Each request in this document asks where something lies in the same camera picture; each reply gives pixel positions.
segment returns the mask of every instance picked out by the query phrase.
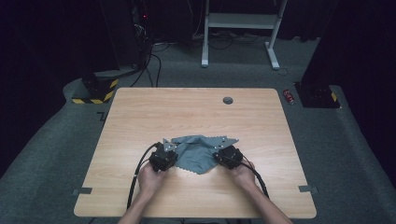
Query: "table top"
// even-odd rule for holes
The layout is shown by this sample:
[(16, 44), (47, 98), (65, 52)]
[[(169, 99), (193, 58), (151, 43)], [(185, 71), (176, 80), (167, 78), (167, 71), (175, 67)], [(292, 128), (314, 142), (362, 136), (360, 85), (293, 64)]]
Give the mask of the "table top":
[[(163, 138), (196, 134), (238, 138), (234, 146), (254, 162), (288, 217), (316, 215), (310, 192), (299, 191), (307, 183), (277, 92), (211, 88), (118, 89), (82, 186), (92, 192), (79, 194), (75, 214), (121, 217), (145, 150)], [(226, 172), (219, 165), (203, 175), (170, 168), (144, 217), (260, 217)], [(134, 196), (138, 191), (136, 184)]]

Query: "human hand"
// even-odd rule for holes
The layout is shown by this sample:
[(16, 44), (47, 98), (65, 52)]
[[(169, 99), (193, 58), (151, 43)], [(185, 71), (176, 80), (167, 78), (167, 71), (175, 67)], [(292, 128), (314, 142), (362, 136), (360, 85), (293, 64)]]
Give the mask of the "human hand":
[(147, 163), (140, 169), (137, 179), (139, 180), (139, 187), (141, 193), (153, 195), (155, 191), (163, 184), (163, 180), (167, 175), (167, 171), (155, 172), (152, 169), (151, 163)]
[[(251, 166), (254, 169), (253, 162), (249, 163), (246, 160), (242, 160), (242, 163)], [(256, 186), (255, 175), (244, 165), (239, 165), (236, 168), (229, 170), (229, 173), (233, 177), (233, 182), (242, 189), (248, 189)]]

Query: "gray carpet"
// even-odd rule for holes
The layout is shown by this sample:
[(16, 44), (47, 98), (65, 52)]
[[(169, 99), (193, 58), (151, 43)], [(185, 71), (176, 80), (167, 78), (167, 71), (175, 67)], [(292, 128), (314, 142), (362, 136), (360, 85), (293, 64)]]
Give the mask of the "gray carpet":
[[(226, 43), (211, 40), (221, 48)], [(295, 105), (281, 98), (290, 130), (318, 215), (295, 223), (396, 223), (396, 194), (362, 136), (340, 87), (332, 86), (340, 109), (303, 108), (293, 82), (300, 81), (317, 41), (277, 40), (279, 71), (273, 71), (262, 42), (234, 43), (209, 49), (209, 67), (201, 68), (201, 48), (156, 46), (162, 60), (160, 87), (290, 89)], [(155, 79), (158, 61), (148, 69)], [(130, 86), (137, 75), (120, 79)], [(79, 80), (64, 87), (67, 103), (26, 145), (0, 180), (0, 223), (88, 223), (76, 217), (77, 196), (103, 128), (101, 112), (110, 106), (74, 105), (71, 96)], [(145, 73), (136, 87), (149, 87)], [(116, 223), (99, 217), (93, 223)]]

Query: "forearm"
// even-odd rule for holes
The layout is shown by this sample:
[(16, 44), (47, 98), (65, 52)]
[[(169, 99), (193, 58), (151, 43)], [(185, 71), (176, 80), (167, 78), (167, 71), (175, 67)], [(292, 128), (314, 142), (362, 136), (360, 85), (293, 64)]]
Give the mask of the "forearm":
[(243, 186), (242, 189), (259, 210), (265, 223), (292, 223), (291, 220), (262, 193), (257, 185)]
[(126, 213), (122, 216), (119, 224), (137, 224), (140, 222), (142, 214), (151, 200), (153, 194), (142, 193), (136, 195), (136, 198), (132, 202), (131, 206), (128, 208)]

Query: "yellow and black hazard tape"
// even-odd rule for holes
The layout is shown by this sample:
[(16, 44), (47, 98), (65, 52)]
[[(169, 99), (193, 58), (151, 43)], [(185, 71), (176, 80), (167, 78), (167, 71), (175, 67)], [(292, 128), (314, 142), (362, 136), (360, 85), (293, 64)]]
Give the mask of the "yellow and black hazard tape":
[(110, 101), (111, 97), (114, 94), (114, 90), (116, 89), (117, 83), (119, 82), (118, 79), (113, 80), (108, 89), (106, 89), (105, 92), (103, 92), (103, 97), (99, 98), (73, 98), (72, 101), (75, 104), (78, 105), (83, 105), (83, 104), (105, 104)]

